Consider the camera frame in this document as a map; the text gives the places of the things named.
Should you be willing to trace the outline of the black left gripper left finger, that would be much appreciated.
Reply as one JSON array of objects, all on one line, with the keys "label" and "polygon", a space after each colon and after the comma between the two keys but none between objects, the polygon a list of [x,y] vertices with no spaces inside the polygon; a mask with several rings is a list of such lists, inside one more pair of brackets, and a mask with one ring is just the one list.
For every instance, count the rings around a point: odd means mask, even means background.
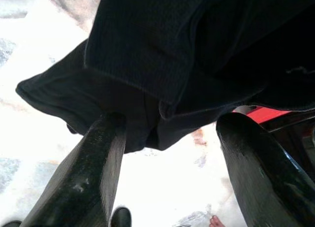
[{"label": "black left gripper left finger", "polygon": [[126,119],[102,115],[60,163],[20,227],[109,227]]}]

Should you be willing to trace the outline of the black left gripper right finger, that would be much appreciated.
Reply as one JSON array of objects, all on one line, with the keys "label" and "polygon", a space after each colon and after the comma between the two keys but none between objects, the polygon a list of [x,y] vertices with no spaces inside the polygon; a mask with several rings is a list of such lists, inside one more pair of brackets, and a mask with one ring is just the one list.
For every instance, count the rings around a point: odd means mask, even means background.
[{"label": "black left gripper right finger", "polygon": [[216,131],[247,227],[315,227],[315,182],[268,131],[240,113]]}]

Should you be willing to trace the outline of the black garment white print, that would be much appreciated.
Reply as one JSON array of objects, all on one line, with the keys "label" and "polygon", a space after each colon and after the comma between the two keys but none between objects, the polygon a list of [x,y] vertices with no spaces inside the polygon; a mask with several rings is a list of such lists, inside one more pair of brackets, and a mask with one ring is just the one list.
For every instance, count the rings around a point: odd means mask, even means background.
[{"label": "black garment white print", "polygon": [[89,38],[16,93],[82,135],[125,115],[126,153],[242,105],[310,110],[315,0],[100,0]]}]

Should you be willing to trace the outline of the person's bare foot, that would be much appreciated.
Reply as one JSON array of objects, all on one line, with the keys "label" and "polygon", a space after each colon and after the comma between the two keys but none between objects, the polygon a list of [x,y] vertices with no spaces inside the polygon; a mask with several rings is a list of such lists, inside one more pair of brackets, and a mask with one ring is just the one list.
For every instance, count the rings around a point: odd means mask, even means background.
[{"label": "person's bare foot", "polygon": [[220,219],[213,215],[210,219],[209,227],[225,227],[225,225],[220,221]]}]

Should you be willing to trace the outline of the red plastic stool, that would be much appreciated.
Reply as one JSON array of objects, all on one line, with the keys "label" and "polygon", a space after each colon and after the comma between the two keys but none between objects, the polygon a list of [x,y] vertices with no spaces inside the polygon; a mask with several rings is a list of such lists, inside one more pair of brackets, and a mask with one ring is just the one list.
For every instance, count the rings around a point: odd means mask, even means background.
[{"label": "red plastic stool", "polygon": [[262,124],[277,117],[291,113],[291,111],[281,111],[254,105],[239,106],[236,109],[234,109],[233,112],[244,114],[258,124]]}]

